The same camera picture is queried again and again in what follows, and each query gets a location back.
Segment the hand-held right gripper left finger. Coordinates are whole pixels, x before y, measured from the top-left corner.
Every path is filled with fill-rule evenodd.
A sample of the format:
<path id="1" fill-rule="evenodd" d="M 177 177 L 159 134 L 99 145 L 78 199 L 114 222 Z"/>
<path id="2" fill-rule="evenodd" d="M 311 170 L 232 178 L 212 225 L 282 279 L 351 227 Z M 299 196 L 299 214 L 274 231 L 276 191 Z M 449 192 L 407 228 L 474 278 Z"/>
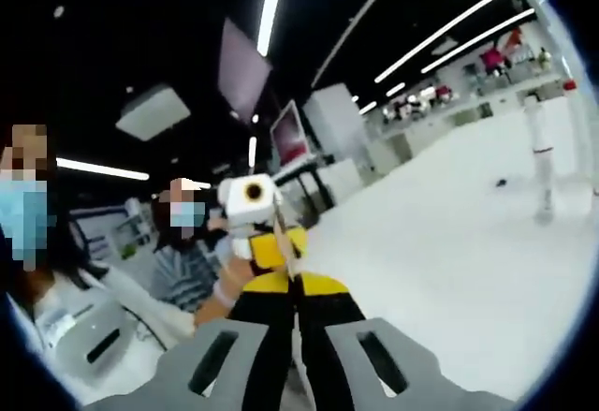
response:
<path id="1" fill-rule="evenodd" d="M 88 410 L 278 410 L 291 359 L 278 328 L 227 318 L 164 353 L 153 378 Z"/>

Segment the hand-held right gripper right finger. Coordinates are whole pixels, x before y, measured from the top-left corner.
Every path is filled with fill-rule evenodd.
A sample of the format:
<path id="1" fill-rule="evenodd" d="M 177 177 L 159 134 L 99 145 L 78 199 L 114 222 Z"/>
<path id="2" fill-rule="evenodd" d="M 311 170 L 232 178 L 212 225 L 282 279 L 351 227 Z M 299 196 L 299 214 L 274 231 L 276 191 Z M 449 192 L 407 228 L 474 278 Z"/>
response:
<path id="1" fill-rule="evenodd" d="M 295 278 L 301 357 L 318 410 L 511 410 L 512 401 L 468 391 L 436 356 L 381 317 L 366 318 L 330 277 Z"/>

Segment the person's left hand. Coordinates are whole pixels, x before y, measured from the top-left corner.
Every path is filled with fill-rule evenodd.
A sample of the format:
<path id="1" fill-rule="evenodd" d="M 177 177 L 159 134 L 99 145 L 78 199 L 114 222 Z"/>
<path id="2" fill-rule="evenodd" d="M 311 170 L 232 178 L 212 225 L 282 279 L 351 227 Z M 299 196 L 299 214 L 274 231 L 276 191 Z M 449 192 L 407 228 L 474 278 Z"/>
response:
<path id="1" fill-rule="evenodd" d="M 250 266 L 251 249 L 248 239 L 221 240 L 216 246 L 221 264 L 219 271 L 219 294 L 233 304 L 255 274 Z"/>

